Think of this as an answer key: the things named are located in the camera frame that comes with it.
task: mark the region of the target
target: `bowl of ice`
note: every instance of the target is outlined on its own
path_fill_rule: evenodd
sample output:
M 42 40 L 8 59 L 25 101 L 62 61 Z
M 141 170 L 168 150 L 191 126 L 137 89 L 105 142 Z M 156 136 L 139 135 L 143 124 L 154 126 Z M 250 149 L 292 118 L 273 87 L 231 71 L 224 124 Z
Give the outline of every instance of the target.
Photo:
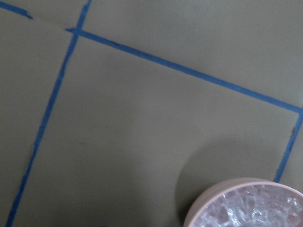
M 303 227 L 303 194 L 255 178 L 223 181 L 196 199 L 184 227 Z

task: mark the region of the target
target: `blue line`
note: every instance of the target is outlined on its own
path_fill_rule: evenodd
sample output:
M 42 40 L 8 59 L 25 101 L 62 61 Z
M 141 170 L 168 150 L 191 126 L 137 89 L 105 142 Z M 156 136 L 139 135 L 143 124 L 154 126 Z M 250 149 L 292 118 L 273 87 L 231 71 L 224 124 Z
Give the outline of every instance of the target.
M 5 3 L 3 1 L 0 1 L 0 8 L 6 9 L 8 11 L 11 11 L 11 12 L 20 14 L 22 16 L 25 16 L 27 18 L 33 19 L 33 17 L 25 9 L 22 9 L 22 8 L 17 7 L 17 6 L 13 6 L 13 5 L 7 4 L 7 3 Z
M 67 64 L 68 64 L 69 59 L 70 59 L 70 57 L 71 57 L 71 55 L 72 55 L 72 53 L 75 49 L 75 46 L 76 46 L 76 43 L 77 43 L 77 40 L 78 40 L 78 37 L 79 37 L 79 31 L 81 30 L 81 28 L 83 26 L 86 14 L 87 14 L 88 9 L 89 9 L 90 2 L 91 2 L 91 0 L 88 0 L 88 3 L 85 4 L 82 8 L 82 12 L 81 12 L 80 18 L 78 20 L 75 33 L 72 36 L 71 42 L 70 42 L 69 47 L 67 49 L 67 53 L 64 57 L 62 66 L 60 68 L 59 75 L 58 75 L 56 83 L 54 85 L 51 97 L 48 101 L 48 104 L 47 104 L 42 122 L 40 124 L 39 130 L 38 130 L 38 133 L 37 133 L 37 136 L 36 136 L 36 139 L 35 139 L 34 147 L 33 147 L 33 150 L 32 150 L 32 156 L 31 156 L 30 161 L 27 165 L 27 169 L 25 171 L 25 174 L 22 177 L 22 181 L 21 181 L 19 191 L 17 192 L 17 195 L 14 199 L 12 208 L 10 210 L 9 217 L 8 217 L 8 220 L 7 220 L 7 223 L 6 223 L 6 227 L 11 227 L 12 224 L 13 224 L 13 221 L 15 219 L 16 212 L 17 212 L 18 206 L 19 206 L 21 198 L 22 198 L 22 194 L 24 192 L 26 183 L 28 181 L 28 177 L 29 177 L 30 171 L 32 169 L 37 151 L 39 150 L 40 143 L 41 143 L 41 140 L 43 138 L 47 123 L 50 119 L 50 116 L 51 116 L 51 113 L 52 113 L 52 110 L 53 110 L 53 106 L 54 106 L 56 98 L 58 96 L 58 93 L 59 93 L 64 75 L 65 75 L 65 70 L 66 70 Z
M 294 142 L 295 140 L 297 139 L 297 136 L 299 134 L 299 130 L 302 126 L 302 122 L 303 122 L 303 109 L 301 110 L 301 113 L 299 114 L 299 117 L 298 117 L 298 120 L 294 126 L 294 132 L 293 132 L 293 135 L 291 136 L 291 138 L 289 139 L 289 142 L 286 146 L 286 150 L 285 150 L 285 153 L 283 155 L 283 158 L 281 160 L 281 163 L 280 163 L 280 166 L 276 172 L 276 176 L 274 178 L 274 182 L 280 182 L 281 180 L 281 177 L 282 177 L 282 174 L 284 172 L 284 169 L 285 169 L 285 166 L 287 164 L 287 161 L 289 159 L 289 156 L 292 152 L 292 148 L 293 148 L 293 145 L 294 145 Z
M 68 31 L 68 32 L 74 32 L 74 30 L 75 29 L 70 28 L 70 29 L 67 29 L 66 31 Z M 117 43 L 115 43 L 115 42 L 113 42 L 111 40 L 108 40 L 106 38 L 103 38 L 101 36 L 94 35 L 92 33 L 86 32 L 86 31 L 81 31 L 79 35 L 83 36 L 83 37 L 85 37 L 87 39 L 96 41 L 98 43 L 112 46 L 112 47 L 114 47 L 116 49 L 119 49 L 121 51 L 124 51 L 124 52 L 130 53 L 130 54 L 133 54 L 135 56 L 147 59 L 149 61 L 153 61 L 153 62 L 158 63 L 160 65 L 164 65 L 164 66 L 172 68 L 174 70 L 181 71 L 183 73 L 192 75 L 194 77 L 206 80 L 208 82 L 211 82 L 211 83 L 214 83 L 214 84 L 217 84 L 217 85 L 220 85 L 222 87 L 225 87 L 225 88 L 228 88 L 228 89 L 240 92 L 242 94 L 245 94 L 245 95 L 248 95 L 250 97 L 262 100 L 264 102 L 267 102 L 267 103 L 270 103 L 270 104 L 282 107 L 282 108 L 284 108 L 286 110 L 289 110 L 289 111 L 292 111 L 292 112 L 295 112 L 295 113 L 299 113 L 301 111 L 301 109 L 299 107 L 295 106 L 295 105 L 292 105 L 292 104 L 283 102 L 281 100 L 278 100 L 278 99 L 275 99 L 275 98 L 263 95 L 261 93 L 249 90 L 249 89 L 241 87 L 239 85 L 235 85 L 235 84 L 227 82 L 225 80 L 218 79 L 216 77 L 212 77 L 212 76 L 207 75 L 205 73 L 202 73 L 202 72 L 190 69 L 188 67 L 185 67 L 185 66 L 173 63 L 173 62 L 165 60 L 163 58 L 156 57 L 154 55 L 151 55 L 151 54 L 139 51 L 139 50 L 134 49 L 132 47 L 125 46 L 125 45 L 122 45 L 122 44 L 117 44 Z

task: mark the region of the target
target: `floor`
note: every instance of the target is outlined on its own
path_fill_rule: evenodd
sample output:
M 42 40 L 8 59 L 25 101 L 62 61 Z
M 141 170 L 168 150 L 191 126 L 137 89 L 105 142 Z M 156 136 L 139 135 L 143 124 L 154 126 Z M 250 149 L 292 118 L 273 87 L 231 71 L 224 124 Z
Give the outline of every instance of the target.
M 0 1 L 0 226 L 180 227 L 235 177 L 303 191 L 302 11 Z

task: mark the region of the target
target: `transparent crystal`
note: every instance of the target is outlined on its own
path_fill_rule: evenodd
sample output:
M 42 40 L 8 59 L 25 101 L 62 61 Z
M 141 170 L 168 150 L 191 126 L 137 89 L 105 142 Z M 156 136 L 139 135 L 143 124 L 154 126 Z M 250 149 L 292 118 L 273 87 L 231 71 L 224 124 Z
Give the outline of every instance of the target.
M 209 204 L 195 227 L 302 227 L 303 199 L 271 185 L 242 187 Z

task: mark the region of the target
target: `bowl rim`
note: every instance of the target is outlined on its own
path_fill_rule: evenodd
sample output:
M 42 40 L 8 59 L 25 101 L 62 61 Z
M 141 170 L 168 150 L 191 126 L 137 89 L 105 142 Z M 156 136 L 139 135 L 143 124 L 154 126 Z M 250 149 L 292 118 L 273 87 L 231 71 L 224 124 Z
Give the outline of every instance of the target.
M 258 179 L 258 178 L 234 178 L 222 181 L 220 183 L 217 183 L 210 188 L 206 189 L 204 192 L 202 192 L 198 198 L 195 200 L 195 202 L 190 207 L 187 216 L 184 221 L 183 227 L 193 227 L 194 221 L 198 218 L 198 216 L 201 214 L 201 212 L 213 201 L 218 199 L 222 194 L 225 194 L 229 191 L 241 188 L 241 187 L 247 187 L 247 186 L 254 186 L 254 185 L 271 185 L 276 186 L 279 188 L 284 188 L 287 190 L 290 190 L 294 192 L 295 194 L 299 195 L 303 198 L 303 194 L 299 191 L 297 191 L 294 188 L 291 188 L 287 185 L 276 183 L 268 180 Z

